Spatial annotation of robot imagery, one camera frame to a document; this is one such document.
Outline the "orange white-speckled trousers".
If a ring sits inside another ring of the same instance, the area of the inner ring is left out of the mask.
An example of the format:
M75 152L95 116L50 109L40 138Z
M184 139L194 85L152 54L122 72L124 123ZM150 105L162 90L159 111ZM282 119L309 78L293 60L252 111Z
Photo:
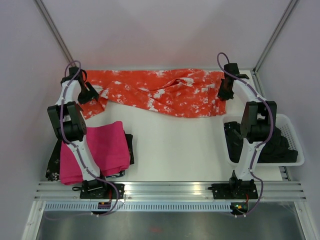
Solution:
M85 119L107 108L108 102L180 118L207 118L226 114L218 98L223 73L185 68L172 70L89 70L87 80L98 100L81 105Z

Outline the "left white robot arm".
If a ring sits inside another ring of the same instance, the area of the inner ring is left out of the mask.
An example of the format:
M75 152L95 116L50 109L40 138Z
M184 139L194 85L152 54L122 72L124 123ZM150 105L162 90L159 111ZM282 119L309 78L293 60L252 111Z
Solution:
M87 142L87 126L81 105L98 101L99 94L87 82L87 73L80 66L68 66L62 78L57 102L47 108L55 136L73 153L84 182L95 182L101 170L95 163Z

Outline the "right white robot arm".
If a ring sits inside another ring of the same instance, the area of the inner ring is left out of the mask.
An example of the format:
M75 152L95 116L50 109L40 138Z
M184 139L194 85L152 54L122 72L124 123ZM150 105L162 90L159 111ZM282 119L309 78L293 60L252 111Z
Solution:
M228 193L233 198L240 198L246 192L244 181L252 181L263 147L271 139L277 115L277 104L267 101L240 74L237 63L227 63L223 66L224 78L221 79L218 98L227 101L234 95L242 101L244 111L240 123L240 134L243 146L239 162L232 174L237 179L228 185Z

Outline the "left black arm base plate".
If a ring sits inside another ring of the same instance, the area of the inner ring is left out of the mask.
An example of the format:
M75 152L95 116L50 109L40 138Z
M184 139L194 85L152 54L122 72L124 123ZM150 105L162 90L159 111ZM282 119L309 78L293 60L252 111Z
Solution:
M110 184L99 182L95 185L83 185L80 190L80 199L123 199L125 193L125 185L122 183L112 182L114 187Z

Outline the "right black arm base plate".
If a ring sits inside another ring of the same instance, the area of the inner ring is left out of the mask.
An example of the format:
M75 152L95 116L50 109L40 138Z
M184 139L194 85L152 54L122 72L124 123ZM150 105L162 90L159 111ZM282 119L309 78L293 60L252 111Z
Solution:
M256 185L253 186L233 186L228 183L214 183L208 190L212 192L215 200L257 200L259 198Z

